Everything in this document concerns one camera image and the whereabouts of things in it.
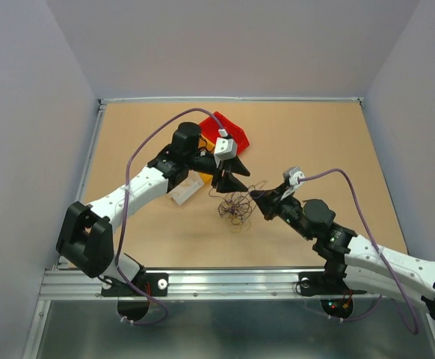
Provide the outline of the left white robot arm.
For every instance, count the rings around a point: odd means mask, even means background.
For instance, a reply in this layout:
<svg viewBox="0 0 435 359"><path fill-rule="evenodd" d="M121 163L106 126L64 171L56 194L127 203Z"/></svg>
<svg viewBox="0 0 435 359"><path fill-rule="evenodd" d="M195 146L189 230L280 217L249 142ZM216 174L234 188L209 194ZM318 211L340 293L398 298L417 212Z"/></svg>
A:
<svg viewBox="0 0 435 359"><path fill-rule="evenodd" d="M214 151L201 147L200 138L198 124L180 123L171 142L138 175L127 175L124 185L89 204L71 204L57 252L88 277L116 279L127 294L138 294L144 288L144 267L113 243L115 231L125 230L129 216L174 190L192 171L212 176L219 193L247 190L237 177L248 177L250 172L239 159L232 136L222 129Z"/></svg>

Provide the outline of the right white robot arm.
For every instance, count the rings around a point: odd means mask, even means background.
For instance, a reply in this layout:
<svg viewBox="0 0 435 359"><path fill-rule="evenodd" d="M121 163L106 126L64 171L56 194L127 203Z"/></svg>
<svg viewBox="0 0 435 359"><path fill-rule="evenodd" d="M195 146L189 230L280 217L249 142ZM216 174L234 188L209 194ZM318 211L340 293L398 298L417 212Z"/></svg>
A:
<svg viewBox="0 0 435 359"><path fill-rule="evenodd" d="M265 220L280 218L325 259L324 287L383 295L422 309L435 321L435 262L412 257L337 224L320 199L300 202L283 186L250 193Z"/></svg>

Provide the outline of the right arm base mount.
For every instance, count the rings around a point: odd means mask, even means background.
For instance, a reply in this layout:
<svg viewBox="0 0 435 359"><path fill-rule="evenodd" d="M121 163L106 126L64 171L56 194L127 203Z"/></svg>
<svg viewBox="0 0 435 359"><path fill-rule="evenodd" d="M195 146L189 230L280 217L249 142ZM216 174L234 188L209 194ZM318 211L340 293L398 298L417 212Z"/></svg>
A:
<svg viewBox="0 0 435 359"><path fill-rule="evenodd" d="M346 265L327 261L323 271L299 274L294 290L297 294L311 297L314 295L337 295L338 298L321 299L321 307L331 319L345 321L350 319L354 309L354 292L344 283Z"/></svg>

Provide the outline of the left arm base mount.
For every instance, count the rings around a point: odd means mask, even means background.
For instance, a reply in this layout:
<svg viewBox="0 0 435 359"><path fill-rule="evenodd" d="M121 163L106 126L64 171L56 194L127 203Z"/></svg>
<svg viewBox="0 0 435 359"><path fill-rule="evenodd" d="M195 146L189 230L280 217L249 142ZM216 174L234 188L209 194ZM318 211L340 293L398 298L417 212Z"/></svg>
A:
<svg viewBox="0 0 435 359"><path fill-rule="evenodd" d="M137 260L131 258L128 254L114 255L112 264L102 273L103 276L109 277L124 283L135 294L146 299L147 309L141 318L132 316L131 314L121 315L120 320L127 322L131 326L148 326L157 325L163 322L169 316L168 307L160 300L152 296L150 285L144 283L144 277L146 276L146 269ZM147 314L151 303L156 304L162 309L162 315L158 319L145 322L144 317Z"/></svg>

